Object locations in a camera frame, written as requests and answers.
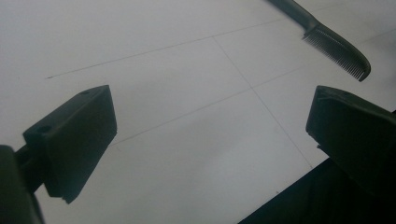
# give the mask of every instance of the white floor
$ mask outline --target white floor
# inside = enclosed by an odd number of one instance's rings
[[[305,132],[317,85],[396,109],[396,1],[300,0],[357,46],[362,83],[263,0],[0,1],[0,143],[110,85],[119,132],[49,224],[237,223],[326,159]]]

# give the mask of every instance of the white tiled floor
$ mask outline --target white tiled floor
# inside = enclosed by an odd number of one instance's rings
[[[326,156],[305,132],[317,85],[396,107],[389,0],[301,0],[356,45],[362,83],[263,0],[0,1],[0,144],[110,85],[119,133],[47,223],[237,223]]]

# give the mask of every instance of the dark object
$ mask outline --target dark object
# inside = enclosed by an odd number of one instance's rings
[[[306,131],[367,192],[396,199],[396,116],[346,91],[318,86]]]
[[[39,211],[34,192],[43,183],[49,196],[73,202],[116,133],[110,88],[101,86],[77,94],[23,133],[26,146],[16,153],[9,147],[0,148],[7,166],[0,175],[0,209],[10,211],[8,208],[18,206],[29,208],[26,212]],[[7,183],[10,176],[13,182]],[[3,216],[18,219],[21,213],[1,212],[1,223],[14,223],[3,222]]]
[[[364,55],[292,0],[268,0],[304,27],[304,40],[343,67],[359,81],[366,79],[371,65]]]
[[[330,158],[240,223],[396,223],[395,115],[318,86],[306,130]]]

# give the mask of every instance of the comb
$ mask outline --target comb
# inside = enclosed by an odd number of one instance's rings
[[[352,44],[292,0],[268,0],[286,13],[305,30],[303,40],[325,54],[358,81],[366,79],[371,65],[366,57]]]

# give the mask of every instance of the comb teeth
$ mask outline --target comb teeth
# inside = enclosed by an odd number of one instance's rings
[[[364,55],[336,32],[320,24],[304,35],[304,40],[340,65],[358,81],[371,72],[371,65]]]

